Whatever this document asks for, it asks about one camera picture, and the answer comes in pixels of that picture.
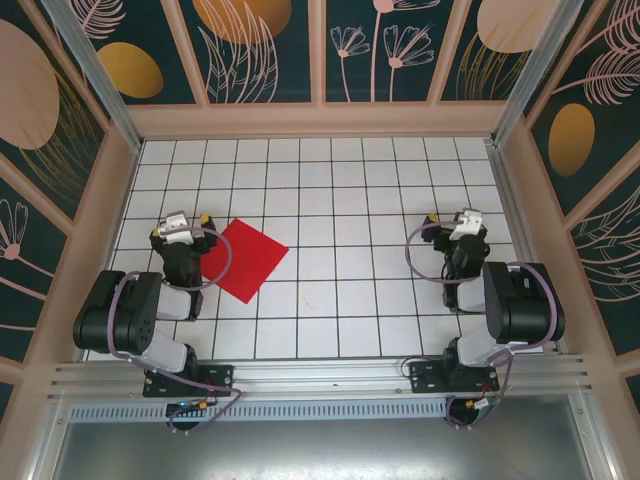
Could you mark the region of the aluminium side rail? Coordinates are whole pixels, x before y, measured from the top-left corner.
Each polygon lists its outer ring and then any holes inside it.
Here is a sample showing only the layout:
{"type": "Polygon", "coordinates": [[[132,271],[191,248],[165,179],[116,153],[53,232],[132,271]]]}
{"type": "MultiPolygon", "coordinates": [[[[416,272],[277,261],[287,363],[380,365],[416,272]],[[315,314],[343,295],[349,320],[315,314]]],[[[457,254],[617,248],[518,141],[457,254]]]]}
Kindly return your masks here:
{"type": "Polygon", "coordinates": [[[483,267],[487,326],[495,341],[513,352],[535,349],[562,338],[564,313],[546,267],[533,261],[504,155],[494,147],[488,153],[516,259],[483,267]]]}

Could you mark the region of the aluminium mounting rail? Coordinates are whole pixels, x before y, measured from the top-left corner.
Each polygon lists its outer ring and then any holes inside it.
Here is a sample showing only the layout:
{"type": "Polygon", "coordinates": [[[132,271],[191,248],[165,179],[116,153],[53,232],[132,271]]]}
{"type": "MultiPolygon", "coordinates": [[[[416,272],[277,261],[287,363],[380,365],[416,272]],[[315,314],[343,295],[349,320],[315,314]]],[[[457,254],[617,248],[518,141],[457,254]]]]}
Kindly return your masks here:
{"type": "MultiPolygon", "coordinates": [[[[235,361],[233,385],[245,400],[383,399],[411,396],[400,359],[235,361]]],[[[45,387],[51,400],[124,401],[142,397],[143,371],[119,361],[63,363],[45,387]]],[[[579,355],[519,354],[508,380],[511,396],[589,393],[579,355]]]]}

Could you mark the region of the small controller board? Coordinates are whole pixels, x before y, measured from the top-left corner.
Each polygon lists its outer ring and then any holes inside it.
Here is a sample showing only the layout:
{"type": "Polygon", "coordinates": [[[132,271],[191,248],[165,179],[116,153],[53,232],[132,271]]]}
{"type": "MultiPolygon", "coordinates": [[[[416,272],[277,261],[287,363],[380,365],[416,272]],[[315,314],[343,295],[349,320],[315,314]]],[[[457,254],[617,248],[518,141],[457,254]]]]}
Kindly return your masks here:
{"type": "Polygon", "coordinates": [[[471,430],[487,417],[500,403],[495,396],[462,399],[450,396],[446,399],[445,421],[456,430],[471,430]]]}
{"type": "Polygon", "coordinates": [[[216,405],[216,400],[182,401],[168,404],[165,412],[166,425],[173,435],[181,432],[187,436],[201,423],[206,411],[216,405]]]}

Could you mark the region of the aluminium corner post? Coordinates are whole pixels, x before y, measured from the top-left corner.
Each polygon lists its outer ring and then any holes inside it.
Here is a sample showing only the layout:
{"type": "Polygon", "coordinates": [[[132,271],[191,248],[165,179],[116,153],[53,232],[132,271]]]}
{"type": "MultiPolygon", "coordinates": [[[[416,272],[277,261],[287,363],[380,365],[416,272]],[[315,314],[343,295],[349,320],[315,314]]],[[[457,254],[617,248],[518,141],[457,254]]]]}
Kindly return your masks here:
{"type": "Polygon", "coordinates": [[[584,2],[585,0],[558,1],[491,132],[492,147],[499,149],[507,141],[527,103],[561,49],[562,43],[576,23],[584,2]]]}
{"type": "Polygon", "coordinates": [[[53,24],[59,28],[74,58],[85,71],[102,104],[135,154],[140,153],[141,140],[134,121],[100,61],[89,38],[82,31],[72,8],[66,0],[42,0],[53,24]]]}

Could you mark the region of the grey metal sheet panel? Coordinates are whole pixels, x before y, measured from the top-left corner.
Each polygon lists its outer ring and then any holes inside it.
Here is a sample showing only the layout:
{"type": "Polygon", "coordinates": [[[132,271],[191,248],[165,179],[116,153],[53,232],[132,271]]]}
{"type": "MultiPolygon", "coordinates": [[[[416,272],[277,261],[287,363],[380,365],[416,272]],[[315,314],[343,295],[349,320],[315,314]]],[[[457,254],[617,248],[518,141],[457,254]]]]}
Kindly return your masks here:
{"type": "Polygon", "coordinates": [[[32,480],[609,480],[567,422],[515,439],[442,420],[229,422],[173,435],[161,424],[71,424],[32,480]]]}

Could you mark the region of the red square paper sheet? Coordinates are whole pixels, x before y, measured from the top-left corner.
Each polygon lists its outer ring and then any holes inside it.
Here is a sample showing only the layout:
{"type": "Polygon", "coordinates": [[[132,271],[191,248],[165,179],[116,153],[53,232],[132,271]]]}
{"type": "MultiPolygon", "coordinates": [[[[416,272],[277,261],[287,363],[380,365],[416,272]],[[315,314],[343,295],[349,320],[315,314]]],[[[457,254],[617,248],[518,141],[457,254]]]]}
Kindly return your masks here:
{"type": "Polygon", "coordinates": [[[234,219],[222,235],[231,245],[232,261],[216,285],[248,304],[289,248],[239,219],[234,219]]]}

